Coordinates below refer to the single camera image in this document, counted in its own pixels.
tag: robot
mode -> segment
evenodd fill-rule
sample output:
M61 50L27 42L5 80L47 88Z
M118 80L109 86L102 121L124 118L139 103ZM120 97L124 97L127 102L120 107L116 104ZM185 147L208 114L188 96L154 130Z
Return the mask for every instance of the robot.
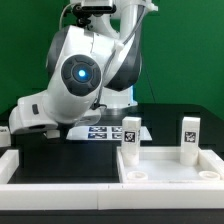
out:
M62 28L69 8L77 24ZM18 100L9 117L11 134L96 124L106 106L103 89L122 91L138 80L141 23L154 10L151 0L71 0L47 56L48 88ZM111 19L120 19L119 33Z

